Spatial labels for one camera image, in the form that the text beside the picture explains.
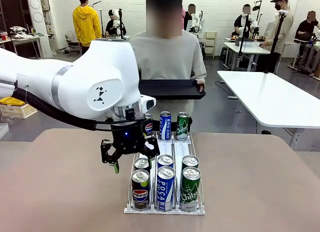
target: yellow object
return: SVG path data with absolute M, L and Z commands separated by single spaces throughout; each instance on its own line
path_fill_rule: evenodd
M 0 111 L 3 116 L 26 119 L 38 111 L 29 104 L 12 97 L 0 100 Z
M 78 6 L 73 11 L 73 25 L 76 37 L 84 47 L 89 47 L 91 41 L 101 38 L 98 13 L 89 6 Z
M 23 106 L 26 103 L 16 98 L 6 97 L 0 100 L 0 104 L 8 106 Z

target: hand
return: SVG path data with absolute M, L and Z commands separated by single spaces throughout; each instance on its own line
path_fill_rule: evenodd
M 265 40 L 261 45 L 261 47 L 263 47 L 263 48 L 268 47 L 268 46 L 269 46 L 269 43 L 267 40 Z
M 198 84 L 199 92 L 201 93 L 202 91 L 204 91 L 204 89 L 205 89 L 205 82 L 204 82 L 203 80 L 198 80 L 196 83 Z

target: can dispenser rack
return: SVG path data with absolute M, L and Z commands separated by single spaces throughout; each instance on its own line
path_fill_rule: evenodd
M 157 159 L 156 157 L 151 163 L 152 168 L 150 170 L 150 193 L 149 193 L 149 206 L 147 210 L 135 210 L 133 207 L 133 196 L 132 196 L 132 182 L 131 174 L 134 171 L 134 162 L 138 158 L 146 158 L 142 154 L 135 154 L 133 157 L 131 174 L 129 177 L 129 190 L 128 190 L 128 201 L 124 213 L 126 214 L 165 214 L 165 215 L 205 215 L 205 199 L 202 180 L 198 188 L 197 198 L 197 209 L 193 212 L 182 211 L 179 200 L 180 200 L 180 185 L 181 185 L 181 170 L 182 170 L 182 158 L 187 155 L 196 155 L 192 135 L 188 133 L 187 140 L 181 141 L 175 139 L 175 133 L 171 134 L 170 140 L 160 140 L 158 133 L 156 134 L 158 139 L 158 145 L 161 155 L 170 155 L 174 158 L 174 196 L 173 196 L 173 207 L 170 211 L 157 210 Z M 201 171 L 201 161 L 199 162 L 199 170 Z

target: logo on robot arm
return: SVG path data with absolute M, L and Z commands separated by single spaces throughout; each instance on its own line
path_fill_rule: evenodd
M 94 99 L 93 102 L 101 101 L 102 104 L 104 105 L 105 102 L 104 102 L 104 100 L 102 99 L 102 95 L 103 95 L 105 92 L 107 92 L 107 90 L 103 91 L 104 88 L 102 88 L 102 87 L 98 87 L 98 88 L 96 88 L 95 90 L 96 90 L 96 91 L 99 90 L 99 97 L 98 97 L 97 99 Z

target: can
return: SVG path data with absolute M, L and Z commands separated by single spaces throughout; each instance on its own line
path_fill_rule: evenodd
M 135 170 L 131 175 L 133 208 L 145 211 L 149 208 L 150 174 L 144 169 Z
M 192 212 L 197 210 L 200 178 L 200 170 L 195 167 L 186 167 L 182 171 L 179 201 L 182 211 Z
M 160 211 L 170 211 L 174 207 L 175 170 L 162 166 L 157 171 L 156 207 Z
M 150 113 L 144 114 L 145 121 L 142 125 L 143 136 L 150 136 L 153 133 L 153 118 Z
M 135 170 L 145 170 L 150 174 L 150 165 L 147 158 L 137 158 L 133 165 Z
M 194 155 L 186 155 L 182 158 L 182 170 L 183 171 L 186 167 L 199 167 L 199 159 Z
M 160 140 L 170 140 L 171 132 L 171 113 L 168 111 L 162 111 L 160 113 Z
M 171 168 L 174 167 L 174 158 L 171 155 L 168 154 L 162 154 L 158 156 L 157 160 L 158 169 L 162 166 L 169 166 Z
M 178 113 L 176 119 L 176 139 L 185 141 L 188 137 L 189 114 L 186 112 Z

